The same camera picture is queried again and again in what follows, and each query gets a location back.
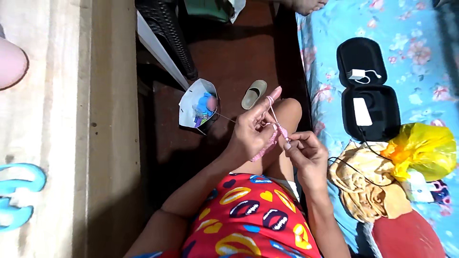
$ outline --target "blue floral bedsheet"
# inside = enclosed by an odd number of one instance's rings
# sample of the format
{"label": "blue floral bedsheet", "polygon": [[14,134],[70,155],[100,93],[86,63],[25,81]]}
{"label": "blue floral bedsheet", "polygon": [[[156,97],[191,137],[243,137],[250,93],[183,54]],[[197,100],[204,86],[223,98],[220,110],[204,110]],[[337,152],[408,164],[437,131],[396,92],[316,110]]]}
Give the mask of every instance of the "blue floral bedsheet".
{"label": "blue floral bedsheet", "polygon": [[[320,11],[296,16],[313,129],[330,156],[337,157],[351,139],[342,121],[345,87],[338,78],[336,49],[352,37],[379,43],[388,74],[385,85],[397,94],[402,124],[448,126],[459,142],[459,14],[451,6],[433,9],[429,0],[330,0]],[[413,208],[432,225],[447,255],[459,257],[458,170],[443,181],[450,205]],[[360,225],[344,210],[338,189],[330,184],[329,192],[347,243],[355,252],[368,254],[358,237]]]}

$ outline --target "pink crochet work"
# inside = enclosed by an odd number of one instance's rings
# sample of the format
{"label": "pink crochet work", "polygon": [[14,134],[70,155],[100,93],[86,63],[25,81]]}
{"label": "pink crochet work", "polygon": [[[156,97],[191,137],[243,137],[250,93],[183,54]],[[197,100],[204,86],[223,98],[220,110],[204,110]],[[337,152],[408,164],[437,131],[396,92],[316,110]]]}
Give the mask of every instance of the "pink crochet work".
{"label": "pink crochet work", "polygon": [[274,126],[274,133],[273,133],[273,136],[271,136],[271,138],[269,139],[267,145],[261,149],[261,151],[255,155],[250,161],[254,162],[258,159],[260,159],[261,157],[263,157],[263,155],[265,153],[268,153],[270,152],[272,149],[274,149],[274,147],[276,146],[277,144],[277,137],[279,135],[282,135],[285,140],[287,142],[290,142],[290,140],[288,139],[288,132],[287,130],[285,130],[284,128],[282,128],[282,126],[279,124],[279,122],[277,122],[277,118],[276,118],[276,114],[274,114],[274,110],[273,110],[273,107],[272,107],[272,104],[274,103],[274,100],[271,96],[266,96],[269,100],[269,104],[270,104],[270,108],[271,108],[271,111],[273,112],[273,116],[274,116],[274,119],[276,120],[276,124],[273,124]]}

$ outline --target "red pillow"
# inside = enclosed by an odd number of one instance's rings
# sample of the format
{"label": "red pillow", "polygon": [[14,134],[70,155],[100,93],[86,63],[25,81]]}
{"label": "red pillow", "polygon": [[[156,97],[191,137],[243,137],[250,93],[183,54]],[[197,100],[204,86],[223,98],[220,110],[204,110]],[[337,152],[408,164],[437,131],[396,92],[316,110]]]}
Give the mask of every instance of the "red pillow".
{"label": "red pillow", "polygon": [[416,211],[375,221],[372,235],[383,257],[445,258],[432,226]]}

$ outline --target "yellow plastic bag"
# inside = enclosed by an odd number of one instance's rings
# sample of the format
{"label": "yellow plastic bag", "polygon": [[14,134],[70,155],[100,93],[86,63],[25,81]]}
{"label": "yellow plastic bag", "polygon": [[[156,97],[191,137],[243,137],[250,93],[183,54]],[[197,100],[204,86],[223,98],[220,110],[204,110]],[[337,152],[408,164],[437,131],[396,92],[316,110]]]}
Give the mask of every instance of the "yellow plastic bag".
{"label": "yellow plastic bag", "polygon": [[456,166],[456,141],[448,127],[408,123],[381,155],[392,160],[392,175],[399,181],[410,178],[408,167],[421,172],[426,181],[435,181]]}

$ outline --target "yellow cloth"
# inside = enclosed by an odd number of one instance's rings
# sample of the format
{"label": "yellow cloth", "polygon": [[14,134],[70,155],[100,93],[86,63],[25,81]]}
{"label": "yellow cloth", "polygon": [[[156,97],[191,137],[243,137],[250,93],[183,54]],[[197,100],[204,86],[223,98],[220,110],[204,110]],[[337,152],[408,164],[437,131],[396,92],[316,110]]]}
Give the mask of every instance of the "yellow cloth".
{"label": "yellow cloth", "polygon": [[[379,152],[386,148],[387,143],[377,142],[370,146]],[[398,182],[388,185],[394,180],[390,175],[394,170],[392,162],[371,152],[366,144],[352,141],[339,158],[360,172],[340,160],[336,160],[329,169],[330,179],[341,189],[342,203],[355,219],[373,223],[381,216],[395,219],[412,211]]]}

